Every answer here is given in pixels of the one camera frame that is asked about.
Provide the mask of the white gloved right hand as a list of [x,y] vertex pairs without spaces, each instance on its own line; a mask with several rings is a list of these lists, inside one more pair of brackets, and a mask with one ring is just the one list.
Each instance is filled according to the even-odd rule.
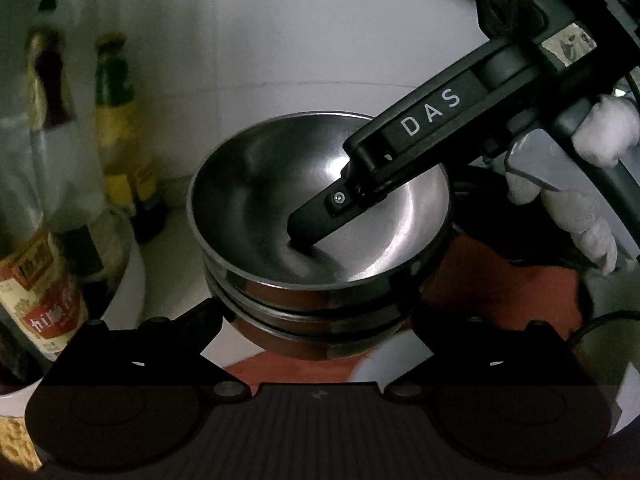
[[[638,145],[638,108],[620,96],[601,96],[568,136],[578,158],[601,170],[615,168]],[[610,218],[602,214],[608,206],[547,131],[535,129],[515,142],[506,155],[506,183],[512,203],[540,198],[553,222],[602,274],[615,270],[617,244]]]

